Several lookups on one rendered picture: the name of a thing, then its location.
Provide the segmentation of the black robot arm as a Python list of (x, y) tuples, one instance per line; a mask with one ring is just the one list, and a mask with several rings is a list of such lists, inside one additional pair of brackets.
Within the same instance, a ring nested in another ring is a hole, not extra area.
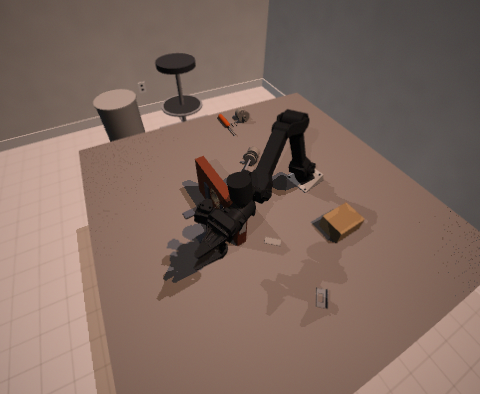
[[(280, 122), (278, 122), (278, 117)], [(305, 153), (303, 133), (308, 125), (307, 113), (287, 109), (277, 115), (277, 121), (272, 125), (272, 133), (256, 169), (252, 172), (244, 169), (242, 172), (235, 172), (227, 177), (229, 196), (233, 202), (229, 207), (238, 209), (245, 216), (246, 221), (251, 215), (255, 216), (255, 202), (262, 204), (271, 198), (272, 175), (288, 138), (292, 154), (292, 160), (288, 167), (289, 172), (294, 173), (301, 185), (315, 178), (313, 173), (315, 173), (316, 164), (312, 163)], [(206, 198), (197, 205), (194, 221), (206, 225), (208, 215), (213, 209), (216, 207), (213, 208), (212, 200)]]

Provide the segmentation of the orange-handled screwdriver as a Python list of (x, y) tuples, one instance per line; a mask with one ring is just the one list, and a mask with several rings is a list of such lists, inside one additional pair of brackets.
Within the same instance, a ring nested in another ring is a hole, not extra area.
[(222, 121), (222, 123), (226, 126), (226, 127), (230, 127), (230, 123), (224, 118), (224, 116), (222, 114), (219, 114), (218, 115), (218, 118)]

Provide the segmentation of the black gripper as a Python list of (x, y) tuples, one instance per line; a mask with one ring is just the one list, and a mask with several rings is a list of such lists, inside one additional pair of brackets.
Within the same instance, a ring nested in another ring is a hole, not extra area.
[[(213, 219), (216, 221), (212, 222)], [(194, 269), (199, 270), (219, 259), (223, 259), (228, 251), (228, 244), (224, 242), (231, 243), (233, 237), (242, 229), (245, 222), (245, 216), (234, 207), (226, 207), (224, 211), (213, 209), (206, 222), (207, 232), (194, 254), (196, 258), (199, 258)], [(234, 229), (236, 229), (235, 232)], [(230, 235), (232, 236), (230, 237)]]

